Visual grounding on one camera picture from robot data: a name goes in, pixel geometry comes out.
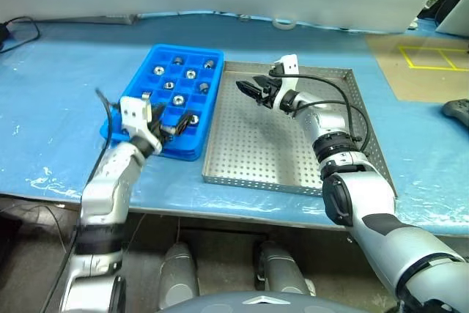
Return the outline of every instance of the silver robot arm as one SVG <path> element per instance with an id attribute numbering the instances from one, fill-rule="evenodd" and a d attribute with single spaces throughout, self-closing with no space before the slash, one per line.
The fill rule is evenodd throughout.
<path id="1" fill-rule="evenodd" d="M 276 77 L 298 74 L 296 56 L 282 57 L 273 70 Z M 320 162 L 327 216 L 355 238 L 385 287 L 413 312 L 469 312 L 469 264 L 434 235 L 395 216 L 393 189 L 358 149 L 343 117 L 326 104 L 297 111 L 320 99 L 295 91 L 291 82 L 285 90 L 278 78 L 254 80 L 262 91 L 247 81 L 237 82 L 238 88 L 259 105 L 296 113 Z"/>
<path id="2" fill-rule="evenodd" d="M 172 135 L 179 135 L 191 118 L 187 113 L 175 128 L 165 127 L 159 121 L 164 106 L 151 107 L 148 99 L 122 97 L 119 107 L 122 128 L 129 133 L 130 141 L 121 142 L 104 157 L 84 189 L 60 312 L 125 310 L 125 280 L 117 272 L 122 266 L 122 239 L 132 187 L 145 160 L 159 154 L 163 144 Z"/>

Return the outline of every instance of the perforated metal tray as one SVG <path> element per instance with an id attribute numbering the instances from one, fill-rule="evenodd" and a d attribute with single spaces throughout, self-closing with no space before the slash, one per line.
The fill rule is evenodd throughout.
<path id="1" fill-rule="evenodd" d="M 285 114 L 258 106 L 236 87 L 236 81 L 254 82 L 252 76 L 266 74 L 269 69 L 267 64 L 225 62 L 202 171 L 204 180 L 320 196 L 319 164 L 299 124 Z M 300 67 L 300 73 L 332 80 L 345 91 L 351 103 L 368 115 L 352 70 Z M 342 100 L 333 87 L 317 81 L 300 79 L 297 89 L 325 100 Z M 346 116 L 344 106 L 334 106 L 333 110 Z M 353 124 L 355 133 L 364 137 L 363 117 L 353 113 Z M 372 133 L 365 153 L 393 185 L 372 126 L 370 128 Z"/>

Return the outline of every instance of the table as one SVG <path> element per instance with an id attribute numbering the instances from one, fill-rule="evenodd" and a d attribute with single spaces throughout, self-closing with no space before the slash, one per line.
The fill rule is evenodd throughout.
<path id="1" fill-rule="evenodd" d="M 469 233 L 468 132 L 440 105 L 399 101 L 359 32 L 220 15 L 145 18 L 133 26 L 41 23 L 42 37 L 0 54 L 0 192 L 78 203 L 103 139 L 95 87 L 116 100 L 155 43 L 217 48 L 226 60 L 272 62 L 296 53 L 301 65 L 352 68 L 399 198 L 402 221 L 446 235 Z M 421 21 L 417 35 L 438 35 Z M 312 196 L 206 184 L 203 157 L 153 157 L 131 210 L 335 227 Z"/>

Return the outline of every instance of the gray floor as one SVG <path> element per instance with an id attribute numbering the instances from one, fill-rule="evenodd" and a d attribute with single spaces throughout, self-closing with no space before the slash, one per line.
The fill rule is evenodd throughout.
<path id="1" fill-rule="evenodd" d="M 0 199 L 0 211 L 12 204 L 18 205 L 5 213 L 21 217 L 24 224 L 1 267 L 0 312 L 38 312 L 64 252 L 44 207 Z M 77 213 L 54 206 L 51 210 L 62 232 L 70 234 Z M 141 217 L 130 214 L 127 242 Z M 395 304 L 358 246 L 347 242 L 345 232 L 147 215 L 121 270 L 128 281 L 128 312 L 155 311 L 160 265 L 177 237 L 178 224 L 180 240 L 189 244 L 196 258 L 201 294 L 254 290 L 253 244 L 269 238 L 290 251 L 305 277 L 314 282 L 318 296 L 370 312 L 384 312 Z M 467 255 L 467 239 L 449 240 Z M 64 277 L 48 312 L 57 310 L 63 281 Z"/>

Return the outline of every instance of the blue plastic tray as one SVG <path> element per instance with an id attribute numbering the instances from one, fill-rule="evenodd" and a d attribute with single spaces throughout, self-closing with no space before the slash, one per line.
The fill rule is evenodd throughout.
<path id="1" fill-rule="evenodd" d="M 181 65 L 174 63 L 177 57 L 182 59 Z M 214 68 L 204 68 L 208 60 L 214 61 Z M 165 144 L 161 155 L 185 161 L 194 161 L 200 157 L 215 106 L 223 64 L 224 55 L 217 50 L 165 44 L 155 45 L 150 50 L 122 96 L 141 97 L 143 92 L 151 92 L 151 104 L 166 104 L 162 116 L 164 125 L 175 126 L 186 111 L 199 117 L 197 125 L 189 125 L 181 136 Z M 154 74 L 153 70 L 157 66 L 164 68 L 163 75 Z M 196 77 L 186 78 L 187 70 L 194 70 Z M 173 89 L 163 88 L 168 81 L 174 83 Z M 200 92 L 202 83 L 209 85 L 206 94 Z M 182 106 L 172 103 L 175 95 L 184 97 Z M 112 111 L 112 131 L 113 142 L 129 140 L 129 135 L 122 131 L 121 114 L 115 109 Z M 100 134 L 107 138 L 107 122 L 101 126 Z"/>

